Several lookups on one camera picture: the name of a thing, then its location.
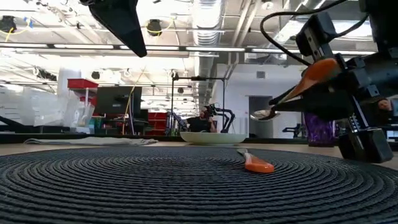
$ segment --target white cloth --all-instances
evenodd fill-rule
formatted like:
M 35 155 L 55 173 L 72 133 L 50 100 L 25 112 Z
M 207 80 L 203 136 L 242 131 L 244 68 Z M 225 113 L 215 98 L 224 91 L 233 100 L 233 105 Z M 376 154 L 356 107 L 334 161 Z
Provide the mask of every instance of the white cloth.
M 83 139 L 28 139 L 24 142 L 24 144 L 74 144 L 84 146 L 144 146 L 153 143 L 157 143 L 157 140 L 98 137 L 87 137 Z

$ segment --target ceiling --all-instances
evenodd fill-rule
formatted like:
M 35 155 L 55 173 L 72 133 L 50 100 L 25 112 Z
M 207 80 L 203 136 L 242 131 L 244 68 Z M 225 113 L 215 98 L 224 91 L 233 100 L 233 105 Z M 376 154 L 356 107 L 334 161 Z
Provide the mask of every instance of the ceiling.
M 220 33 L 217 45 L 239 47 L 236 44 L 233 45 L 233 39 L 246 0 L 224 0 L 224 4 L 221 6 L 220 26 L 215 29 L 195 27 L 196 23 L 204 22 L 209 15 L 198 15 L 198 12 L 201 11 L 196 8 L 194 1 L 199 0 L 138 0 L 137 13 L 146 45 L 194 46 L 198 44 L 194 41 L 196 34 L 217 32 Z M 294 10 L 301 1 L 272 0 L 272 5 L 269 5 L 268 9 L 263 7 L 262 3 L 259 3 L 260 7 L 255 10 L 257 1 L 261 0 L 252 1 L 245 20 L 245 23 L 249 21 L 246 26 L 250 28 L 249 32 L 247 32 L 247 35 L 244 35 L 243 30 L 238 32 L 239 38 L 242 39 L 240 46 L 273 48 L 259 32 L 261 19 L 273 12 Z M 318 2 L 322 4 L 330 3 L 330 1 L 320 0 Z M 252 14 L 252 21 L 250 21 L 250 12 L 252 11 L 254 13 Z M 357 21 L 361 18 L 357 1 L 344 2 L 329 10 L 329 12 L 331 18 L 338 21 L 339 25 L 336 25 L 338 30 L 345 29 L 345 23 L 351 24 L 350 21 Z M 2 16 L 14 16 L 17 30 L 12 35 L 0 33 L 0 42 L 123 44 L 93 19 L 88 7 L 81 5 L 78 0 L 8 1 L 7 4 L 0 5 L 0 17 Z M 160 20 L 161 35 L 154 37 L 148 34 L 146 25 L 150 19 Z M 305 17 L 300 17 L 296 21 L 289 22 L 289 18 L 275 17 L 267 21 L 264 27 L 271 35 L 277 35 L 280 30 L 288 30 L 284 32 L 286 32 L 285 35 L 290 36 L 294 35 L 297 29 L 300 29 L 305 20 Z M 357 32 L 355 35 L 334 40 L 331 46 L 335 50 L 376 50 L 369 26 L 363 26 L 361 32 Z M 290 49 L 297 48 L 295 42 L 291 40 L 287 40 L 283 44 Z M 144 86 L 143 98 L 145 101 L 142 107 L 152 110 L 167 110 L 171 107 L 171 73 L 176 72 L 181 77 L 192 77 L 200 72 L 200 66 L 203 65 L 203 63 L 199 63 L 200 60 L 203 62 L 203 59 L 215 58 L 215 63 L 223 61 L 220 60 L 220 57 L 223 56 L 217 54 L 149 51 L 148 56 L 139 58 L 129 50 L 106 49 L 0 48 L 0 57 L 0 80 L 2 82 L 19 83 L 52 91 L 56 88 L 56 85 L 52 85 L 53 83 L 50 83 L 51 86 L 43 85 L 44 81 L 38 79 L 35 75 L 36 68 L 44 69 L 57 76 L 61 67 L 70 65 L 81 69 L 82 74 L 87 79 L 92 79 L 92 71 L 99 71 L 101 78 L 95 80 L 95 82 L 100 85 L 133 85 L 137 83 L 137 85 Z M 209 63 L 209 66 L 213 66 L 212 61 L 209 61 Z M 244 73 L 244 69 L 242 69 L 244 66 L 236 67 L 237 71 L 232 74 L 232 77 Z M 278 77 L 279 70 L 274 69 L 274 67 L 264 67 L 268 71 L 267 78 Z M 197 112 L 200 105 L 211 97 L 213 85 L 211 83 L 198 84 L 190 80 L 180 80 L 176 82 L 176 86 L 183 87 L 184 93 L 175 95 L 175 110 L 182 115 L 191 115 Z

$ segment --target white bowl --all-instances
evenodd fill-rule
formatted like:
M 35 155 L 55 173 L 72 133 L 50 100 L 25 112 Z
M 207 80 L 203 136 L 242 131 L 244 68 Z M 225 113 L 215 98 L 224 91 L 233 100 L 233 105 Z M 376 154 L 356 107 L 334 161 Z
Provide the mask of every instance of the white bowl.
M 181 132 L 181 138 L 192 144 L 233 145 L 243 142 L 247 134 Z

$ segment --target orange spoon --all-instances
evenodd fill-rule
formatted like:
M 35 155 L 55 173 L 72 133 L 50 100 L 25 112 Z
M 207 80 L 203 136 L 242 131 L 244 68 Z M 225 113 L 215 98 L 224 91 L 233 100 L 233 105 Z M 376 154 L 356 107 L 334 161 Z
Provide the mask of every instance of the orange spoon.
M 274 171 L 274 165 L 257 158 L 250 154 L 247 149 L 238 149 L 245 159 L 244 168 L 253 172 L 271 173 Z
M 326 58 L 315 62 L 304 71 L 304 75 L 295 88 L 288 95 L 283 97 L 278 103 L 295 98 L 311 86 L 328 80 L 333 72 L 338 68 L 338 62 L 333 58 Z

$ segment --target pole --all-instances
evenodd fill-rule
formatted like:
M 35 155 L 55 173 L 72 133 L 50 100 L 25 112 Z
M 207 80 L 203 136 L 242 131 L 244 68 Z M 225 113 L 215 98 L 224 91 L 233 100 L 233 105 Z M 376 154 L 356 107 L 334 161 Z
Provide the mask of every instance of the pole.
M 171 110 L 171 114 L 170 114 L 170 134 L 172 135 L 173 133 L 173 105 L 174 103 L 174 77 L 172 77 L 172 110 Z
M 223 125 L 224 125 L 224 114 L 225 114 L 225 79 L 222 79 L 223 81 Z

